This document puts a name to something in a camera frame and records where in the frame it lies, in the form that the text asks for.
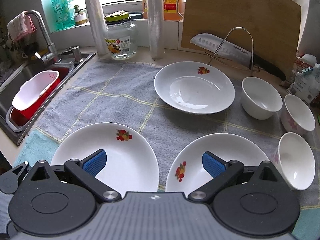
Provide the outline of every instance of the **jar lid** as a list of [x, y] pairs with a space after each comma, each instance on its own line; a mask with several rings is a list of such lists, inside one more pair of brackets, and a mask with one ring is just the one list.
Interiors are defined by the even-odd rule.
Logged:
[[118, 22], [129, 18], [129, 13], [126, 11], [118, 11], [111, 13], [105, 17], [107, 22]]
[[116, 24], [125, 23], [125, 22], [129, 22], [129, 21], [131, 21], [131, 16], [129, 16], [127, 19], [123, 19], [120, 21], [115, 21], [115, 22], [106, 21], [106, 25], [116, 25]]

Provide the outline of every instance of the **white plate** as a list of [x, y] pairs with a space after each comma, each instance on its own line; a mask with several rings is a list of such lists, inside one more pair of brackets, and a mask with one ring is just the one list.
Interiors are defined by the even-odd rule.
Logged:
[[[117, 134], [118, 130], [128, 136]], [[159, 168], [155, 153], [142, 135], [122, 124], [95, 123], [73, 132], [58, 147], [51, 165], [72, 158], [82, 160], [99, 149], [106, 151], [107, 164], [96, 176], [98, 180], [122, 197], [127, 191], [157, 191]]]
[[159, 97], [168, 105], [192, 114], [213, 114], [228, 108], [235, 88], [220, 70], [193, 61], [165, 66], [154, 81]]
[[[187, 197], [212, 179], [202, 166], [205, 151], [226, 162], [237, 160], [245, 166], [259, 166], [262, 161], [269, 160], [257, 145], [244, 137], [229, 133], [209, 134], [193, 141], [178, 154], [169, 170], [166, 192], [184, 192]], [[184, 174], [181, 181], [180, 176], [176, 176], [178, 171]]]

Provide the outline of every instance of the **pink towel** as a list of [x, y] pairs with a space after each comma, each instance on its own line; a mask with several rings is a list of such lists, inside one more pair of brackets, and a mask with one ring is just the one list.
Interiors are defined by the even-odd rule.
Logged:
[[27, 34], [33, 33], [36, 30], [31, 17], [26, 16], [26, 12], [27, 11], [24, 11], [16, 16], [7, 25], [8, 32], [13, 42], [20, 40]]

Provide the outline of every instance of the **fruit pattern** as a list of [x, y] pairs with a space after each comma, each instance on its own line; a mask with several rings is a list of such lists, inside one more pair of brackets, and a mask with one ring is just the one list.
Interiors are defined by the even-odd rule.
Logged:
[[132, 135], [129, 134], [129, 132], [126, 132], [125, 130], [117, 130], [117, 140], [120, 141], [129, 141], [132, 139]]
[[275, 154], [275, 162], [278, 164], [279, 162], [279, 156], [278, 156], [278, 153]]
[[200, 67], [199, 69], [198, 69], [198, 74], [207, 74], [207, 73], [210, 73], [210, 70], [208, 70], [207, 68], [205, 68], [205, 67]]
[[184, 173], [186, 172], [186, 162], [180, 163], [180, 166], [176, 170], [175, 177], [179, 182], [182, 182], [182, 178], [184, 177]]
[[290, 116], [289, 112], [287, 112], [287, 118], [288, 118], [288, 123], [290, 125], [290, 127], [293, 129], [293, 130], [296, 130], [297, 129], [297, 123], [293, 120], [293, 118]]
[[121, 52], [121, 47], [116, 43], [108, 44], [107, 39], [104, 39], [108, 45], [108, 49], [111, 53], [119, 54]]

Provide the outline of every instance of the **small succulent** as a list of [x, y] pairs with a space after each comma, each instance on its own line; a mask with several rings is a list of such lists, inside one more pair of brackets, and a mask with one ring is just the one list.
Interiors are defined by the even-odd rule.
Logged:
[[76, 4], [73, 8], [75, 9], [75, 13], [77, 15], [82, 15], [83, 14], [83, 12], [80, 12], [80, 6], [78, 4]]

